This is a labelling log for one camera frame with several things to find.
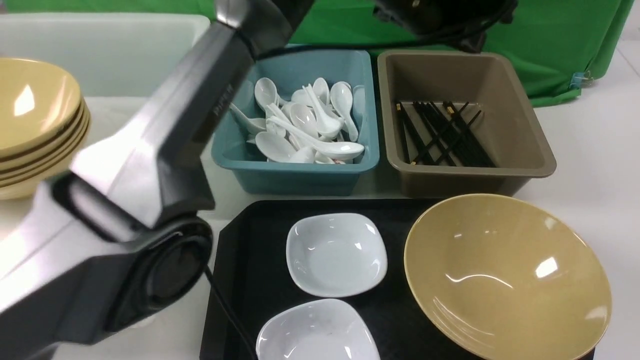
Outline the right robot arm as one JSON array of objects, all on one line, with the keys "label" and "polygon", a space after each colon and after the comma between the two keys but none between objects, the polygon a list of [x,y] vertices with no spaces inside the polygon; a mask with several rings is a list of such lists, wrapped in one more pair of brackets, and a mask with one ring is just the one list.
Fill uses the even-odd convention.
[{"label": "right robot arm", "polygon": [[377,0],[372,15],[407,30],[414,39],[387,48],[446,46],[469,54],[482,52],[487,30],[511,24],[517,0]]}]

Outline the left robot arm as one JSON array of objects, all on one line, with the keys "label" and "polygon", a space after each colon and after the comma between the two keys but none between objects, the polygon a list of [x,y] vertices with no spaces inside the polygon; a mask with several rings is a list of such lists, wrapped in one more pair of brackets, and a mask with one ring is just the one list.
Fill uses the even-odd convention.
[{"label": "left robot arm", "polygon": [[1,241],[1,358],[92,346],[198,282],[215,200],[201,155],[247,73],[284,48],[311,0],[217,0],[216,19],[126,125],[39,183]]}]

